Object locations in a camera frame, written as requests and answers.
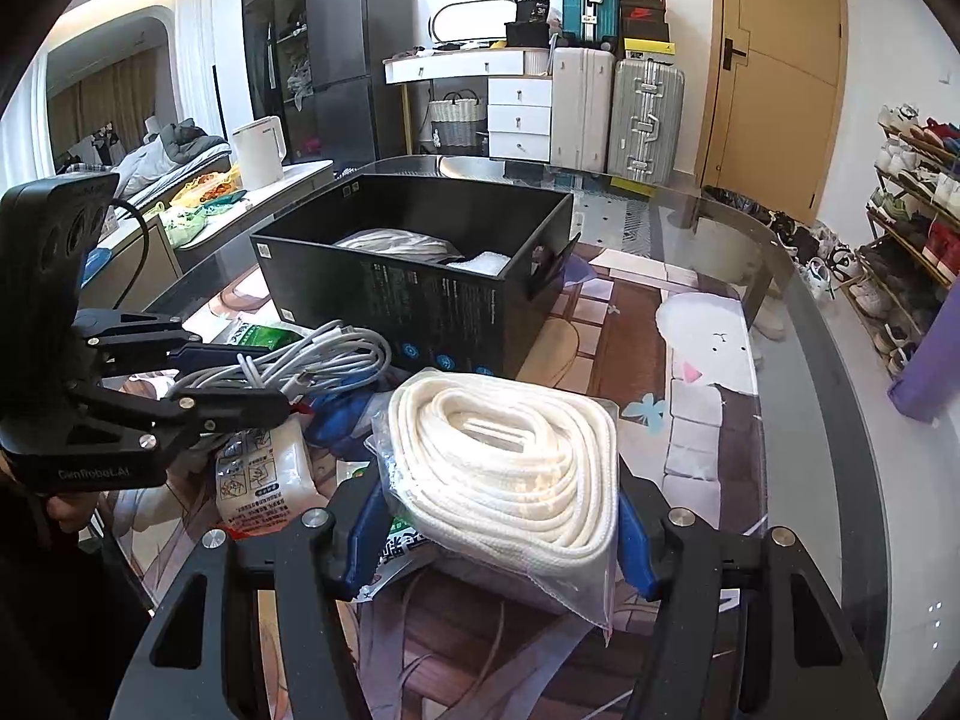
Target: black cabinet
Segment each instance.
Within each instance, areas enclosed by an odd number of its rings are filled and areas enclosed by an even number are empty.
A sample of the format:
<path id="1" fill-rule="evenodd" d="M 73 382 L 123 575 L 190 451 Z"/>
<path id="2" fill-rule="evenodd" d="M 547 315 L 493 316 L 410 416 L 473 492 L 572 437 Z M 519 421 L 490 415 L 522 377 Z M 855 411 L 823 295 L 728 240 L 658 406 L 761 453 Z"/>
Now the black cabinet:
<path id="1" fill-rule="evenodd" d="M 413 45 L 413 0 L 306 0 L 320 153 L 360 167 L 403 148 L 400 89 L 383 60 Z"/>
<path id="2" fill-rule="evenodd" d="M 243 0 L 253 117 L 280 117 L 286 162 L 323 158 L 310 81 L 306 0 Z"/>

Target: glass table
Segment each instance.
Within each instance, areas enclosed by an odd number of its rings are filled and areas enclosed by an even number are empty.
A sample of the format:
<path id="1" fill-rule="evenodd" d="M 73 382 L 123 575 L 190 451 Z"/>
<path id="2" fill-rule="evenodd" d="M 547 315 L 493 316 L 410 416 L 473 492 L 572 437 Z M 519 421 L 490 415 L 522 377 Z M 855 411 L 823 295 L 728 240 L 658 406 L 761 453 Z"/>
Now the glass table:
<path id="1" fill-rule="evenodd" d="M 582 269 L 568 268 L 565 291 L 520 378 L 616 402 L 621 455 L 634 474 L 661 485 L 671 504 L 726 530 L 793 529 L 880 678 L 889 572 L 869 438 L 829 329 L 766 227 L 699 193 L 530 163 L 407 156 L 362 172 L 573 193 L 571 233 L 580 235 L 575 255 Z M 189 271 L 150 311 L 183 317 L 205 341 L 240 312 L 275 319 L 248 240 L 254 231 Z M 744 322 L 738 319 L 740 327 L 730 332 L 744 341 L 728 365 L 700 361 L 688 338 L 659 333 L 659 306 L 690 293 L 740 301 Z M 715 320 L 709 309 L 692 312 L 681 326 Z M 162 385 L 151 384 L 144 377 L 130 386 L 162 394 Z M 688 473 L 687 449 L 709 455 L 712 470 Z M 321 493 L 324 484 L 326 494 L 335 488 L 340 475 L 333 454 L 325 447 L 314 458 Z M 101 507 L 154 602 L 219 521 L 202 463 L 173 469 L 168 490 L 111 493 Z M 447 556 L 386 584 L 367 603 L 344 605 L 347 642 L 373 716 L 398 716 L 402 708 L 412 717 L 435 717 L 454 706 L 476 716 L 507 706 L 510 717 L 618 716 L 649 645 L 656 606 L 635 593 L 618 594 L 606 647 L 599 631 L 521 585 L 492 580 Z M 736 602 L 721 599 L 729 611 Z M 269 598 L 262 608 L 269 612 Z M 288 707 L 275 626 L 262 627 L 265 673 L 275 683 L 272 707 L 282 717 Z M 722 713 L 723 675 L 728 679 L 733 669 L 722 641 L 730 629 L 721 629 L 709 716 Z"/>

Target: white charging cable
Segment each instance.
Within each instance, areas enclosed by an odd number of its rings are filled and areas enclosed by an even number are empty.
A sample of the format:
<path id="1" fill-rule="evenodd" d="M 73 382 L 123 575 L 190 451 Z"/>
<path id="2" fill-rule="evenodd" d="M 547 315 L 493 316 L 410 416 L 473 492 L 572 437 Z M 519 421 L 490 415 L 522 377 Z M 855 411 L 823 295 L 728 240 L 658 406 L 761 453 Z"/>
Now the white charging cable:
<path id="1" fill-rule="evenodd" d="M 390 344 L 380 333 L 336 319 L 290 346 L 260 357 L 237 354 L 236 365 L 189 373 L 167 397 L 176 397 L 188 386 L 234 386 L 279 389 L 292 401 L 301 394 L 333 394 L 370 384 L 387 370 L 390 360 Z"/>
<path id="2" fill-rule="evenodd" d="M 528 575 L 598 560 L 616 533 L 616 425 L 582 395 L 422 372 L 392 395 L 388 482 L 414 526 Z"/>

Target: wooden door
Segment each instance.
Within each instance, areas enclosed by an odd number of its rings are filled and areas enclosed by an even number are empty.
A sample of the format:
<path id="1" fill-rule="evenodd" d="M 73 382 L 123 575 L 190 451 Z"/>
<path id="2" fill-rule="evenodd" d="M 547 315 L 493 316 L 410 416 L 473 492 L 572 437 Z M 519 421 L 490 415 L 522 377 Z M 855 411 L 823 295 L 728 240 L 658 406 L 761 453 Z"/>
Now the wooden door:
<path id="1" fill-rule="evenodd" d="M 722 0 L 704 186 L 813 221 L 846 74 L 845 0 Z"/>

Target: coiled white rope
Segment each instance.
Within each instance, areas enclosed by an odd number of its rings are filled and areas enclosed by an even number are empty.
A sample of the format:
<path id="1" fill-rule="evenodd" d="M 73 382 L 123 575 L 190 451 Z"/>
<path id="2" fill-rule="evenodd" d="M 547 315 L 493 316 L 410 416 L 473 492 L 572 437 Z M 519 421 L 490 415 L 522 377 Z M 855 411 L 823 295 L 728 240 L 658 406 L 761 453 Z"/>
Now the coiled white rope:
<path id="1" fill-rule="evenodd" d="M 616 425 L 593 400 L 425 371 L 390 399 L 388 483 L 424 536 L 528 575 L 602 557 L 616 532 Z"/>

